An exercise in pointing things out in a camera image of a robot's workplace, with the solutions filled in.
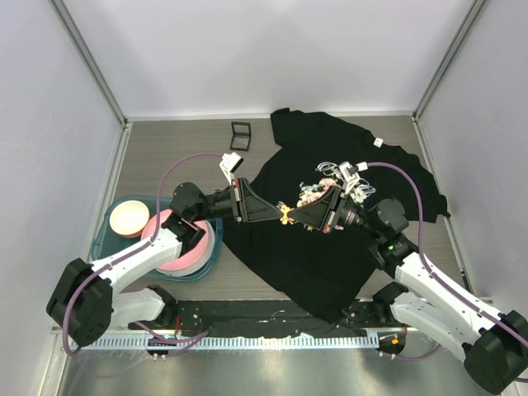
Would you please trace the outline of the black floral print t-shirt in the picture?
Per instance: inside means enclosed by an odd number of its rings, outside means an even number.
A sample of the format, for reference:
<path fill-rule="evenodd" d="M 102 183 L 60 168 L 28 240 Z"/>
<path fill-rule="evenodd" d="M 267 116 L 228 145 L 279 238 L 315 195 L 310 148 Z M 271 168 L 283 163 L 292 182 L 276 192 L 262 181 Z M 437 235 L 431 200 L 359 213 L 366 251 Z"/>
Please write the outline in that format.
<path fill-rule="evenodd" d="M 417 155 L 399 146 L 373 145 L 374 135 L 324 112 L 279 109 L 271 114 L 279 150 L 253 179 L 252 189 L 272 204 L 295 207 L 342 182 L 339 165 L 367 162 L 366 208 L 398 199 L 411 221 L 447 215 L 446 198 Z M 369 239 L 353 230 L 321 233 L 279 220 L 224 221 L 224 244 L 268 285 L 327 322 L 350 306 L 375 271 Z"/>

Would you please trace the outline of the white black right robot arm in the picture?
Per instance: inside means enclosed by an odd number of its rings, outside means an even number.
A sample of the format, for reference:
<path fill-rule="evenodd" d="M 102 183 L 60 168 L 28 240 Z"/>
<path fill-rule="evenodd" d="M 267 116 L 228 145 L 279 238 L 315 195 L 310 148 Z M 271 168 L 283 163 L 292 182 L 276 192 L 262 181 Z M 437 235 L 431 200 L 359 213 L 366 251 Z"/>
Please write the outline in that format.
<path fill-rule="evenodd" d="M 394 280 L 375 295 L 377 323 L 399 322 L 423 332 L 491 394 L 501 394 L 527 369 L 526 318 L 515 310 L 501 312 L 439 270 L 404 235 L 408 220 L 398 200 L 384 199 L 366 210 L 331 187 L 288 216 L 323 233 L 354 229 L 369 237 L 377 267 Z"/>

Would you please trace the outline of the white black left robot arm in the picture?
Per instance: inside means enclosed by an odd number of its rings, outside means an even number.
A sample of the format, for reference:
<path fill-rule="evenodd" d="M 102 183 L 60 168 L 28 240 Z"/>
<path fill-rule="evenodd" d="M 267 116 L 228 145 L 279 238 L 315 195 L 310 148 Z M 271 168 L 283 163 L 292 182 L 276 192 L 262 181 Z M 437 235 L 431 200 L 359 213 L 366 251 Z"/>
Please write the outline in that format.
<path fill-rule="evenodd" d="M 245 178 L 236 178 L 227 189 L 210 195 L 184 182 L 174 190 L 170 210 L 167 219 L 156 224 L 150 238 L 105 259 L 87 263 L 77 258 L 65 267 L 46 312 L 61 326 L 67 354 L 75 353 L 70 342 L 86 347 L 111 325 L 149 321 L 165 329 L 174 323 L 174 300 L 166 292 L 152 288 L 136 293 L 123 290 L 155 267 L 191 252 L 205 237 L 198 222 L 234 219 L 256 223 L 282 216 L 275 205 L 252 190 Z"/>

